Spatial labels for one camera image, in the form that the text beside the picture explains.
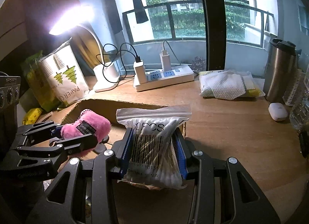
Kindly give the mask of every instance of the white cable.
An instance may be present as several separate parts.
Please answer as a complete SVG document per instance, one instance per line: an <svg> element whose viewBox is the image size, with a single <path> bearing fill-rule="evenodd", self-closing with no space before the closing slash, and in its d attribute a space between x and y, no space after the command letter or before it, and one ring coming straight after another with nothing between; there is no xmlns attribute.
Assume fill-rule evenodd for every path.
<svg viewBox="0 0 309 224"><path fill-rule="evenodd" d="M175 52L173 51L172 47L170 46L170 44L169 44L168 41L166 41L166 40L163 41L163 50L165 50L165 47L164 47L164 43L165 43L165 42L168 44L169 48L171 49L172 53L174 54L175 58L177 59L179 65L181 65L181 63L180 63L179 59L177 58Z"/></svg>

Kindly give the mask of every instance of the white power strip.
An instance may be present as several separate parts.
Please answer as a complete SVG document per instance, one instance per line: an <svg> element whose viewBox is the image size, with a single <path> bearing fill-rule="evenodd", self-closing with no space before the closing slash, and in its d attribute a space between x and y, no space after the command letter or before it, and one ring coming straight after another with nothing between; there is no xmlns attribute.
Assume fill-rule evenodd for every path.
<svg viewBox="0 0 309 224"><path fill-rule="evenodd" d="M171 71L163 72L156 70L146 72L147 82L140 84L137 76L134 77L134 88L136 91L150 90L158 87L165 87L194 80L194 73L191 68L186 65L172 67Z"/></svg>

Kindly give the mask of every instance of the electrical outlet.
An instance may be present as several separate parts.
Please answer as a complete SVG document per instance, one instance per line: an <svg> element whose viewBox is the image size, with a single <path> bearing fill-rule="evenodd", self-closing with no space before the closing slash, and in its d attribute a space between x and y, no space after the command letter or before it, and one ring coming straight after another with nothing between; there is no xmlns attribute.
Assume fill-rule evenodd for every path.
<svg viewBox="0 0 309 224"><path fill-rule="evenodd" d="M164 77L170 77L170 76L175 76L174 71L168 71L168 72L163 72Z"/></svg>
<svg viewBox="0 0 309 224"><path fill-rule="evenodd" d="M154 73L150 75L150 80L155 80L161 77L162 77L161 73Z"/></svg>

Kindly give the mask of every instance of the plastic bottle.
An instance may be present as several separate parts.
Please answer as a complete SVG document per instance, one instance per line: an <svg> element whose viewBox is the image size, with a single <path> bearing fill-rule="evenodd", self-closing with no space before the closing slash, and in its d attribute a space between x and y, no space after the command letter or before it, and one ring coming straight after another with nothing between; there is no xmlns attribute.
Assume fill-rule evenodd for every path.
<svg viewBox="0 0 309 224"><path fill-rule="evenodd" d="M309 121L309 65L304 83L306 89L295 102L289 116L290 122L296 130L302 130L306 122Z"/></svg>

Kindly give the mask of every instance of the pink plush toy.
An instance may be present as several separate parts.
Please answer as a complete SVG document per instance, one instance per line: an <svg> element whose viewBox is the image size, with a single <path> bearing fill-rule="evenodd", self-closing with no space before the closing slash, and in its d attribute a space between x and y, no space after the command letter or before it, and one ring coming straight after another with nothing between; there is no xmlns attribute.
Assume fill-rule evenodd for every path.
<svg viewBox="0 0 309 224"><path fill-rule="evenodd" d="M105 117L96 114L90 109L85 109L81 112L79 118L72 124L65 124L61 129L61 137L70 139L73 137L94 134L100 143L111 130L111 123ZM94 148L84 150L74 157L84 157Z"/></svg>

